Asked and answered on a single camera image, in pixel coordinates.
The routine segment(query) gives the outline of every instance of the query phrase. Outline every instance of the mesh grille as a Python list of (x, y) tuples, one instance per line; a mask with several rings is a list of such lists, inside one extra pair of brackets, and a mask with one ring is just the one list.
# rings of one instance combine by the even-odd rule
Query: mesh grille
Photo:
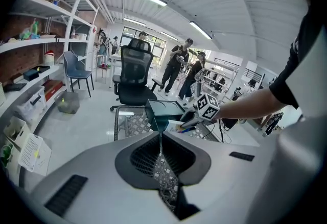
[(160, 144), (157, 136), (134, 150), (130, 160), (138, 171), (152, 177), (159, 152)]
[(195, 162), (195, 155), (190, 150), (184, 148), (170, 138), (162, 138), (162, 151), (169, 166), (178, 177)]
[(122, 47), (122, 84), (146, 85), (152, 53)]

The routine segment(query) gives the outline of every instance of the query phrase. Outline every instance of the black shirt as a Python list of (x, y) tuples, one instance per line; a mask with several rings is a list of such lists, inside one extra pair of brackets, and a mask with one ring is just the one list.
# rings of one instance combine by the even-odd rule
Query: black shirt
[(183, 46), (182, 45), (177, 45), (172, 49), (172, 52), (181, 50), (182, 53), (181, 54), (175, 54), (174, 56), (172, 56), (172, 58), (170, 59), (170, 61), (168, 62), (168, 65), (174, 66), (176, 69), (180, 69), (181, 67), (181, 63), (177, 61), (176, 57), (177, 56), (183, 56), (184, 57), (184, 61), (187, 62), (189, 60), (189, 51), (183, 51)]
[(300, 31), (291, 45), (290, 57), (285, 69), (280, 73), (275, 82), (269, 86), (272, 94), (283, 104), (292, 105), (298, 108), (291, 90), (287, 86), (285, 80), (292, 74), (299, 63), (304, 59), (312, 45), (314, 44), (322, 25), (325, 23), (325, 16), (321, 13), (319, 7), (310, 6), (308, 13), (303, 18)]
[(187, 76), (187, 80), (195, 80), (194, 76), (202, 69), (200, 61), (196, 61), (195, 64), (192, 66), (189, 75)]

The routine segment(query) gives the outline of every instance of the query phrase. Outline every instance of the white plastic crate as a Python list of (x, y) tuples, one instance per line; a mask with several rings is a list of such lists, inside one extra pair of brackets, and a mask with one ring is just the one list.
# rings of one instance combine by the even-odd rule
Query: white plastic crate
[(6, 101), (6, 96), (4, 89), (2, 88), (2, 83), (0, 83), (0, 106)]
[(51, 152), (43, 138), (29, 134), (19, 154), (18, 163), (30, 172), (46, 176)]
[[(13, 133), (16, 132), (16, 139), (12, 139)], [(29, 127), (26, 122), (17, 118), (11, 117), (10, 121), (7, 123), (4, 128), (4, 134), (11, 138), (20, 148), (22, 148), (26, 137), (31, 133)]]
[(36, 87), (35, 93), (27, 99), (23, 104), (17, 105), (16, 111), (24, 121), (32, 126), (38, 121), (41, 113), (46, 109), (46, 100), (44, 94), (44, 86)]

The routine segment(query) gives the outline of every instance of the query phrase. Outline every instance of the red box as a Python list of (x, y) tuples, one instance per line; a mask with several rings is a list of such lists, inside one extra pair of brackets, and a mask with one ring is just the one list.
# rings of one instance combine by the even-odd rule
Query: red box
[(62, 81), (48, 80), (43, 84), (45, 100), (48, 101), (62, 86)]

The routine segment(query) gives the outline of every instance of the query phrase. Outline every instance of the blue chair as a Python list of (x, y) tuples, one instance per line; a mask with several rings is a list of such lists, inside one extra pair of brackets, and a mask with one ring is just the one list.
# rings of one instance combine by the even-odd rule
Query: blue chair
[(79, 89), (80, 89), (80, 79), (85, 79), (88, 94), (91, 97), (90, 88), (88, 86), (87, 79), (91, 76), (92, 88), (94, 90), (92, 72), (91, 71), (85, 71), (85, 70), (77, 70), (76, 65), (77, 65), (77, 62), (78, 62), (78, 58), (70, 51), (64, 52), (63, 59), (64, 59), (64, 64), (65, 64), (66, 76), (71, 79), (72, 92), (74, 92), (73, 79), (77, 79)]

